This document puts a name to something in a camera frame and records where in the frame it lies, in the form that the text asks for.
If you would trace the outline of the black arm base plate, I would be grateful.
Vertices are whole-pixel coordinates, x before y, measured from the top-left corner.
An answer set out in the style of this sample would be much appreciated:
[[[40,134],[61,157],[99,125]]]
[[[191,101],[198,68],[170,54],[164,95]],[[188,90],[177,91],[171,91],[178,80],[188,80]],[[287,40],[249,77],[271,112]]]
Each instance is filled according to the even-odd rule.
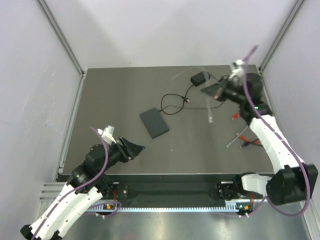
[[[236,192],[236,174],[234,173],[199,173],[199,174],[109,174],[112,189],[103,198],[108,200],[135,199],[138,195],[188,197],[204,195],[211,199],[233,200],[246,198],[252,194],[261,199],[262,195],[254,192]]]

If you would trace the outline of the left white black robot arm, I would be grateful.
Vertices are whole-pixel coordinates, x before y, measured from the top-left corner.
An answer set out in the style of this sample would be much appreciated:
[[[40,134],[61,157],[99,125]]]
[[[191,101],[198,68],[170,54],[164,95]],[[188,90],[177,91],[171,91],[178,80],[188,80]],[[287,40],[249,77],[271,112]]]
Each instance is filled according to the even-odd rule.
[[[20,229],[22,236],[27,240],[63,239],[95,202],[113,194],[115,185],[105,171],[117,163],[134,160],[144,149],[124,137],[93,145],[47,210],[34,223]]]

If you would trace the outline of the black network switch box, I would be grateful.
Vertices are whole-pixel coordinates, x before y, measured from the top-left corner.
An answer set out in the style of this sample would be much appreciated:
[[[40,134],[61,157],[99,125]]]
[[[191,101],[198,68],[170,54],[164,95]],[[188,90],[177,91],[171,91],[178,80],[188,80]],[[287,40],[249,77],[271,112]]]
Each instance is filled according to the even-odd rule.
[[[141,113],[139,116],[152,139],[155,139],[170,130],[159,110],[155,107]]]

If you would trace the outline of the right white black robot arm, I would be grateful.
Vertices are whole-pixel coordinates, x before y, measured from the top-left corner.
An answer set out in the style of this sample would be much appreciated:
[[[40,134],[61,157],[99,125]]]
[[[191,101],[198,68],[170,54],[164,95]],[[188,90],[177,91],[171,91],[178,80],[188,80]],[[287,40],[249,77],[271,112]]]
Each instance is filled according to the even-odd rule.
[[[251,192],[266,196],[275,205],[308,200],[312,197],[318,177],[314,164],[305,164],[293,151],[280,131],[268,104],[262,100],[263,84],[256,73],[246,75],[247,90],[227,75],[201,92],[219,102],[229,100],[239,105],[239,115],[256,135],[268,155],[274,175],[242,173],[235,177],[233,192],[245,198]]]

